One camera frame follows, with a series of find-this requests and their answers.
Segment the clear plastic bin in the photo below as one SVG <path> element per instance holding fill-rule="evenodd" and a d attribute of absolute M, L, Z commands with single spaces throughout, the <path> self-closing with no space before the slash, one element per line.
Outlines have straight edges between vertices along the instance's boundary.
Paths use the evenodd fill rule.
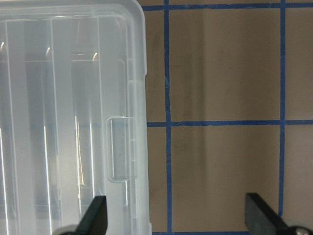
<path fill-rule="evenodd" d="M 0 234 L 151 234 L 145 23 L 135 0 L 0 2 Z"/>

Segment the plastic container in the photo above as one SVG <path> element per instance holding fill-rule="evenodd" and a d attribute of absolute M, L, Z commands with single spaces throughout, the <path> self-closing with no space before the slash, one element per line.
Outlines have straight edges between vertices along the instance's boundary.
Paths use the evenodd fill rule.
<path fill-rule="evenodd" d="M 145 23 L 135 0 L 0 1 L 0 234 L 151 234 Z"/>

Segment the translucent storage box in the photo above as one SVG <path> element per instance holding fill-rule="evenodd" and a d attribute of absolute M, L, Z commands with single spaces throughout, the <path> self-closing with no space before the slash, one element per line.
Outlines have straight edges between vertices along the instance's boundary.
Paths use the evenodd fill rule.
<path fill-rule="evenodd" d="M 151 234 L 145 24 L 135 0 L 0 1 L 0 234 Z"/>

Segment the blue grid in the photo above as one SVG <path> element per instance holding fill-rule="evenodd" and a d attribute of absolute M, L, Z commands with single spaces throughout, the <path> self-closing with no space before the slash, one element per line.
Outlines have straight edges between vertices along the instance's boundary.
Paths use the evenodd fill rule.
<path fill-rule="evenodd" d="M 166 172 L 167 172 L 167 232 L 153 232 L 153 235 L 249 235 L 249 232 L 173 232 L 172 230 L 172 127 L 176 126 L 236 126 L 236 125 L 279 125 L 279 199 L 278 213 L 283 214 L 284 201 L 284 162 L 285 162 L 285 127 L 286 125 L 312 125 L 313 120 L 286 120 L 286 8 L 312 8 L 310 3 L 242 3 L 242 4 L 189 4 L 170 5 L 164 0 L 164 5 L 142 6 L 144 11 L 164 11 L 164 70 L 165 70 L 165 122 L 148 122 L 148 127 L 166 127 Z M 230 121 L 171 121 L 170 103 L 170 28 L 169 11 L 195 9 L 280 9 L 280 119 L 279 120 L 230 120 Z"/>

